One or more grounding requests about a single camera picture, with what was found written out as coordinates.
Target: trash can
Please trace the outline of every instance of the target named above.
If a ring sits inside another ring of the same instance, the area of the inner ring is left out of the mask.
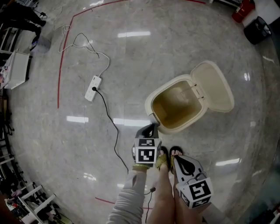
[[[29,46],[30,51],[39,52],[39,53],[47,53],[51,47],[51,42],[43,36],[36,36],[32,40],[32,44]]]
[[[190,75],[178,76],[151,93],[145,102],[149,116],[159,123],[163,134],[177,133],[211,109],[229,112],[234,107],[231,89],[212,61],[196,66]]]
[[[266,22],[258,16],[244,28],[244,34],[251,44],[257,44],[270,36],[271,31]]]

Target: red floor line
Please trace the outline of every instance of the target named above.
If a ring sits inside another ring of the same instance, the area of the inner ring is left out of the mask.
[[[71,19],[71,22],[70,22],[69,26],[72,25],[72,22],[73,22],[73,17]],[[69,31],[70,30],[67,31],[66,38],[65,38],[65,41],[64,41],[64,45],[63,45],[63,49],[66,46],[66,42],[67,42]],[[61,59],[60,59],[60,66],[59,66],[58,85],[57,85],[57,108],[60,107],[60,76],[61,76],[61,67],[62,67],[64,52],[65,51],[62,51]]]
[[[104,201],[104,202],[107,202],[107,203],[110,203],[110,204],[115,204],[115,203],[112,202],[112,201],[107,201],[107,200],[104,200],[104,199],[101,199],[101,198],[95,197],[95,199],[97,199],[97,200],[99,200],[99,201]]]
[[[72,25],[72,22],[73,22],[73,19],[74,17],[84,13],[84,12],[87,12],[91,9],[94,9],[94,8],[97,8],[97,7],[100,7],[100,6],[104,6],[104,5],[109,5],[109,4],[112,4],[112,3],[117,3],[117,2],[124,2],[124,1],[128,1],[128,0],[117,0],[117,1],[114,1],[114,2],[107,2],[107,3],[104,3],[102,5],[97,5],[97,6],[94,6],[92,8],[89,8],[85,11],[82,11],[78,14],[75,14],[72,19],[71,19],[71,22],[70,22],[70,26]],[[69,31],[67,31],[67,34],[66,34],[66,38],[65,38],[65,41],[64,41],[64,45],[63,45],[63,49],[65,48],[66,46],[66,42],[67,42],[67,39],[68,39],[68,34],[69,34]],[[60,66],[59,66],[59,75],[58,75],[58,86],[57,86],[57,108],[59,109],[60,107],[60,77],[61,77],[61,67],[62,67],[62,62],[63,62],[63,56],[64,56],[64,51],[62,52],[61,54],[61,59],[60,59]]]
[[[206,4],[205,2],[201,2],[201,1],[197,1],[197,0],[185,0],[185,1],[197,2],[197,3],[201,3],[201,4]]]
[[[117,2],[124,2],[124,1],[128,1],[128,0],[117,0],[117,1],[113,1],[113,2],[107,2],[107,3],[104,3],[104,4],[102,4],[102,5],[97,5],[97,6],[94,6],[94,7],[92,7],[92,8],[89,8],[89,9],[87,9],[87,10],[85,10],[85,11],[82,11],[82,12],[80,12],[80,13],[78,13],[78,14],[75,14],[73,17],[78,16],[78,15],[84,13],[84,12],[87,12],[87,11],[89,11],[89,10],[91,10],[91,9],[94,9],[94,8],[97,8],[97,7],[100,7],[100,6],[109,5],[109,4],[117,3]]]

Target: white power strip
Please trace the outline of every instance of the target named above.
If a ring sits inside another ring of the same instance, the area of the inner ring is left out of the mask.
[[[86,95],[84,96],[88,101],[92,101],[95,98],[96,91],[93,91],[92,88],[96,87],[96,89],[98,90],[101,82],[102,79],[100,77],[93,76],[91,83],[89,84],[89,87],[87,89]]]

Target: sandal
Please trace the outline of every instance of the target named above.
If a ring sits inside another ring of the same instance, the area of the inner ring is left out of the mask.
[[[169,151],[169,157],[170,157],[170,162],[171,162],[171,164],[170,164],[170,170],[171,170],[171,173],[172,173],[172,174],[173,174],[174,157],[175,157],[175,156],[172,155],[172,152],[173,152],[173,151],[179,151],[179,152],[182,153],[182,155],[184,154],[182,148],[179,147],[179,146],[173,146],[173,147],[170,149],[170,151]]]
[[[168,167],[168,170],[170,170],[170,160],[168,157],[168,150],[165,146],[162,146],[161,151],[163,151],[163,154],[158,156],[155,167],[158,170],[160,170],[161,165],[166,164]]]

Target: marble floor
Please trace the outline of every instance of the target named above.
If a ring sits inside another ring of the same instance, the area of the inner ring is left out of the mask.
[[[109,1],[39,2],[38,10],[48,15],[42,35],[52,39],[52,46],[46,54],[33,53],[29,81],[11,91],[13,151],[25,174],[47,193],[55,193],[57,203],[75,223],[105,223],[112,204],[96,197],[114,202],[126,169],[113,151],[116,130],[101,97],[88,102],[84,94],[107,60],[85,49],[67,49],[57,108],[62,48],[58,27],[68,25],[74,14]],[[254,189],[263,184],[278,139],[262,147],[267,95],[262,57],[245,38],[243,27],[232,20],[232,11],[219,3],[183,0],[112,3],[74,17],[66,45],[82,32],[96,51],[111,58],[100,91],[111,117],[119,121],[117,151],[128,167],[133,164],[130,150],[140,128],[130,121],[148,120],[147,96],[172,78],[190,74],[204,60],[220,67],[234,95],[234,109],[230,113],[208,110],[187,129],[160,137],[166,147],[179,145],[201,162],[212,179],[213,204],[234,221],[257,194]],[[31,32],[22,32],[17,48],[25,51],[32,37]],[[82,35],[75,43],[88,45]],[[260,161],[260,154],[266,162]],[[262,170],[252,182],[256,162],[262,162]],[[148,172],[147,192],[157,176],[155,168]],[[250,193],[243,193],[248,188]]]

